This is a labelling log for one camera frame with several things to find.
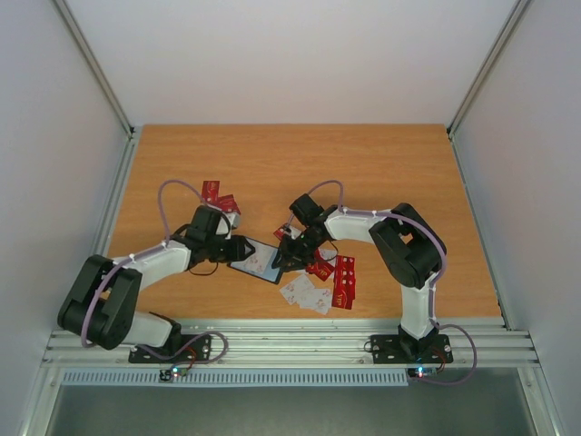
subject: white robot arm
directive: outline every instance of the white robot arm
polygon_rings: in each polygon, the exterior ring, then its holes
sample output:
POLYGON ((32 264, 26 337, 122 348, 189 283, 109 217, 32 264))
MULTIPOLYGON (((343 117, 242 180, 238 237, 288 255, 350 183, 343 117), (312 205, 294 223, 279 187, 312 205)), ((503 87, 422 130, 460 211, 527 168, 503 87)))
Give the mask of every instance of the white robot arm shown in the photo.
POLYGON ((106 350, 121 343, 163 347, 171 339, 175 322, 136 312, 139 292, 206 260, 228 263, 248 258, 254 247, 244 236, 231 234, 239 222, 237 213, 201 205, 192 222, 169 241, 128 257, 89 257, 61 306, 58 324, 106 350), (104 299, 106 290, 109 297, 104 299))
POLYGON ((283 236, 273 266, 292 271, 315 263, 314 252, 326 241, 351 239, 374 243, 389 272, 401 285, 402 346, 409 348, 409 355, 423 352, 430 337, 438 334, 434 328, 432 282, 442 266, 446 248, 418 212, 407 203, 384 211, 352 211, 337 206, 324 210, 307 194, 299 197, 290 209, 305 230, 294 239, 288 234, 283 236), (411 238, 405 242, 404 236, 411 238))

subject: white vent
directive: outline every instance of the white vent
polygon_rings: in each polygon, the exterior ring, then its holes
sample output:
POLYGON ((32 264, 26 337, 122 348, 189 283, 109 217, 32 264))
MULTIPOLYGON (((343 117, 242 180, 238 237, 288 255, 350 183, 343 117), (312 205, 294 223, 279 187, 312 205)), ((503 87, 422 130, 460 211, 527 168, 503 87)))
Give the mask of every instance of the white vent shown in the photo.
POLYGON ((65 385, 187 386, 199 388, 263 386, 407 386, 405 370, 221 370, 193 368, 171 382, 155 369, 67 369, 65 385))

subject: white wall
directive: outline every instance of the white wall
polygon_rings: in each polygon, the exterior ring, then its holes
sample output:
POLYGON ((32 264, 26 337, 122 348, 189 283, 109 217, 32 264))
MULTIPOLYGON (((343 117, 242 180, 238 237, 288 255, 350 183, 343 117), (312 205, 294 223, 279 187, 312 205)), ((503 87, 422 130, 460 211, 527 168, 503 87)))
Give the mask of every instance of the white wall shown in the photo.
POLYGON ((568 434, 581 428, 581 3, 536 0, 458 148, 493 270, 530 329, 568 434))
POLYGON ((123 131, 48 0, 0 14, 0 434, 89 254, 123 131))
POLYGON ((69 0, 136 124, 451 121, 514 0, 69 0))

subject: phone screen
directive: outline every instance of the phone screen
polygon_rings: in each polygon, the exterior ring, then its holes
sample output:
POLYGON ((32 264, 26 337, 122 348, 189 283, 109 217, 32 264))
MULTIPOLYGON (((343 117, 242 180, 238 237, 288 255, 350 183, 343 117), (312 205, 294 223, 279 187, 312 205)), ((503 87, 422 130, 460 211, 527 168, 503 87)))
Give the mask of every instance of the phone screen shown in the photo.
POLYGON ((272 263, 279 249, 250 238, 246 239, 256 252, 245 261, 231 262, 228 266, 267 282, 278 284, 281 281, 282 271, 281 268, 272 268, 272 263))

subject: red card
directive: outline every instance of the red card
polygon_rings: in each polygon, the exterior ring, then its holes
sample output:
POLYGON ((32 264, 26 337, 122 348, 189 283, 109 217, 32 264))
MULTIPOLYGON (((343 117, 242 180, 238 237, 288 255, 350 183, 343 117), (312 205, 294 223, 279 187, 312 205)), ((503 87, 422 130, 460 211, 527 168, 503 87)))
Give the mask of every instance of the red card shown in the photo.
POLYGON ((316 261, 313 265, 307 266, 305 271, 309 274, 315 274, 324 282, 333 274, 333 265, 325 261, 316 261))
POLYGON ((293 227, 292 225, 283 224, 272 234, 274 234, 279 241, 282 241, 282 236, 284 234, 288 234, 292 239, 297 239, 297 237, 300 235, 300 230, 296 227, 293 227))
POLYGON ((332 306, 350 310, 355 300, 355 259, 338 256, 335 262, 335 279, 332 306))
POLYGON ((234 195, 231 193, 223 197, 218 197, 218 205, 224 212, 237 212, 241 214, 238 204, 234 200, 234 195))
POLYGON ((218 191, 220 190, 219 180, 204 180, 202 185, 202 197, 210 204, 218 201, 218 191))

